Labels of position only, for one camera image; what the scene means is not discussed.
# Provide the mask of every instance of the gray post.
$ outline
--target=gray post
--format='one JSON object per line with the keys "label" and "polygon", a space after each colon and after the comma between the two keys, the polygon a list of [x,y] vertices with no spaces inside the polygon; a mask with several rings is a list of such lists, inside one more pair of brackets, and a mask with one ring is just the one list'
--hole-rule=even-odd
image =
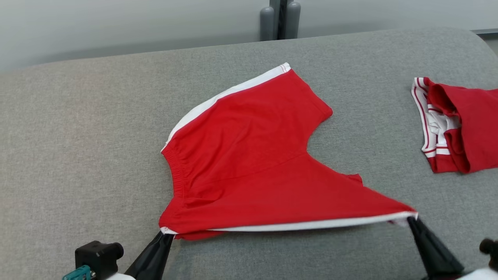
{"label": "gray post", "polygon": [[301,4],[291,2],[287,5],[287,17],[285,21],[285,39],[296,39],[299,30],[299,15]]}
{"label": "gray post", "polygon": [[270,41],[273,39],[273,18],[275,11],[272,7],[265,7],[259,12],[259,40]]}

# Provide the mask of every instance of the white trim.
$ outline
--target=white trim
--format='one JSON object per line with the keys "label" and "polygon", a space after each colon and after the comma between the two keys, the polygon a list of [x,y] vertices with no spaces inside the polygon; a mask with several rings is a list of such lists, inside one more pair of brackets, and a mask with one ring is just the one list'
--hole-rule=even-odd
{"label": "white trim", "polygon": [[428,90],[423,78],[415,78],[411,94],[422,120],[425,140],[422,152],[424,152],[426,157],[435,157],[437,154],[450,155],[444,132],[460,127],[458,117],[449,118],[447,115],[440,113],[439,109],[432,104],[427,104],[425,91],[420,89],[420,86]]}
{"label": "white trim", "polygon": [[447,148],[436,148],[436,154],[450,154],[450,150]]}
{"label": "white trim", "polygon": [[164,148],[166,148],[166,146],[168,145],[168,143],[171,141],[171,139],[173,138],[173,136],[175,135],[175,133],[177,131],[179,131],[182,127],[184,127],[185,125],[187,125],[189,122],[193,121],[195,118],[197,118],[198,116],[200,116],[204,111],[206,111],[207,109],[209,109],[211,106],[213,106],[219,99],[227,96],[227,95],[230,95],[230,94],[233,94],[233,93],[236,93],[236,92],[239,92],[239,91],[242,91],[242,90],[246,90],[246,89],[249,89],[249,88],[252,88],[252,87],[255,87],[257,85],[260,85],[266,81],[269,81],[281,74],[284,74],[286,72],[288,72],[290,70],[290,65],[285,62],[284,64],[281,64],[271,70],[269,70],[268,72],[264,73],[264,74],[261,74],[255,78],[252,78],[248,81],[245,81],[241,84],[238,84],[236,86],[233,86],[227,90],[225,90],[224,92],[222,93],[219,93],[218,95],[214,96],[213,98],[197,105],[195,108],[193,108],[192,110],[190,110],[190,112],[188,112],[178,123],[177,125],[173,128],[173,130],[171,131],[171,133],[169,134],[169,137],[168,137],[168,141],[166,141],[166,144],[164,145],[164,147],[161,149],[161,152],[162,150],[164,150]]}
{"label": "white trim", "polygon": [[[321,221],[261,225],[261,226],[242,226],[242,227],[233,227],[233,228],[211,229],[211,231],[261,232],[261,231],[310,230],[310,229],[350,227],[350,226],[366,225],[366,224],[373,224],[373,223],[387,222],[387,221],[394,221],[395,223],[405,224],[405,219],[408,217],[415,217],[415,219],[417,219],[418,213],[403,211],[394,214],[387,214],[387,215],[380,215],[373,217],[333,219],[333,220],[321,220]],[[178,234],[177,232],[174,232],[166,227],[162,227],[161,231],[164,234]]]}
{"label": "white trim", "polygon": [[422,151],[432,150],[436,147],[435,141],[436,136],[430,132],[429,128],[429,120],[426,118],[427,109],[427,98],[424,95],[424,92],[418,88],[417,83],[418,78],[414,78],[413,85],[411,87],[411,95],[415,104],[417,105],[420,119],[422,121],[422,130],[424,132],[424,146],[422,146]]}

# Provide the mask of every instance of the red shorts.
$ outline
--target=red shorts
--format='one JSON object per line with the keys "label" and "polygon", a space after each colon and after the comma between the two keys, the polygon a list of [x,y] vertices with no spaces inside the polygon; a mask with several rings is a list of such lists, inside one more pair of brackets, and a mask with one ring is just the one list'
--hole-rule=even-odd
{"label": "red shorts", "polygon": [[177,238],[222,231],[343,227],[416,215],[313,159],[307,142],[332,109],[285,63],[191,110],[162,154],[174,198],[159,225]]}
{"label": "red shorts", "polygon": [[422,151],[435,173],[498,167],[498,89],[448,86],[425,77],[415,78],[412,96],[423,124]]}

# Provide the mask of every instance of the gray table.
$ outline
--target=gray table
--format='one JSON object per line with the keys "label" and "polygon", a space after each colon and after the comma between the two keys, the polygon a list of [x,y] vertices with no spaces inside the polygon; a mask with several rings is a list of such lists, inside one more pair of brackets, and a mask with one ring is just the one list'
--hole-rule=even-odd
{"label": "gray table", "polygon": [[[64,61],[0,75],[2,279],[58,279],[75,248],[120,242],[120,272],[172,197],[159,153],[195,105],[289,62],[333,110],[309,152],[419,212],[468,269],[498,233],[498,170],[433,174],[413,77],[498,88],[498,57],[450,28],[390,30]],[[173,243],[168,279],[418,279],[407,228],[230,233]]]}

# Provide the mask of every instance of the white stripe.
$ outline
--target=white stripe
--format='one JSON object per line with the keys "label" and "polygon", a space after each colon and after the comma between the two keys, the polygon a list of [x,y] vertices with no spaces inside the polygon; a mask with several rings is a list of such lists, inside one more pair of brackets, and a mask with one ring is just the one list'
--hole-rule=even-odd
{"label": "white stripe", "polygon": [[436,151],[425,152],[424,154],[425,154],[426,157],[435,157],[436,156]]}
{"label": "white stripe", "polygon": [[184,127],[185,125],[187,125],[189,122],[193,121],[196,117],[200,116],[204,111],[206,111],[207,109],[209,109],[211,106],[213,106],[217,101],[218,99],[221,99],[227,95],[230,95],[230,94],[233,94],[233,93],[236,93],[236,92],[239,92],[239,91],[242,91],[242,90],[246,90],[246,89],[249,89],[249,88],[252,88],[252,87],[255,87],[259,84],[262,84],[266,81],[269,81],[283,73],[286,73],[290,70],[290,65],[285,62],[284,64],[282,65],[279,65],[273,69],[271,69],[270,71],[264,73],[264,74],[261,74],[253,79],[250,79],[248,81],[245,81],[241,84],[238,84],[236,86],[233,86],[227,90],[225,90],[224,92],[222,93],[219,93],[218,95],[214,96],[213,98],[197,105],[195,108],[193,108],[192,110],[190,110],[190,112],[188,112],[178,123],[177,125],[173,128],[173,130],[171,131],[171,133],[169,134],[169,137],[168,137],[168,141],[166,141],[166,144],[164,145],[164,147],[161,149],[164,150],[164,148],[166,148],[166,146],[168,145],[168,143],[171,141],[171,139],[173,138],[173,136],[175,135],[175,133],[177,131],[179,131],[182,127]]}
{"label": "white stripe", "polygon": [[420,85],[424,87],[425,89],[429,89],[429,86],[424,84],[424,78],[418,78],[418,81],[420,82]]}
{"label": "white stripe", "polygon": [[[420,81],[419,78],[414,78],[413,85],[411,87],[411,95],[418,108],[420,119],[422,121],[422,130],[424,132],[424,146],[422,146],[422,151],[425,152],[436,147],[436,135],[432,133],[429,128],[429,120],[426,118],[426,114],[429,112],[427,108],[427,98],[425,97],[422,89],[419,89],[417,80]],[[430,153],[426,153],[425,155],[427,157],[431,157]]]}
{"label": "white stripe", "polygon": [[436,149],[436,154],[450,154],[450,150],[438,148]]}
{"label": "white stripe", "polygon": [[[289,231],[289,230],[309,230],[309,229],[326,229],[326,228],[339,228],[350,227],[358,225],[373,224],[379,222],[393,221],[397,224],[404,225],[405,219],[408,217],[418,218],[417,212],[398,212],[394,214],[363,217],[363,218],[347,218],[347,219],[333,219],[289,224],[274,224],[274,225],[261,225],[261,226],[243,226],[233,228],[211,229],[211,231],[245,231],[245,232],[261,232],[261,231]],[[164,234],[178,234],[166,227],[161,228]]]}

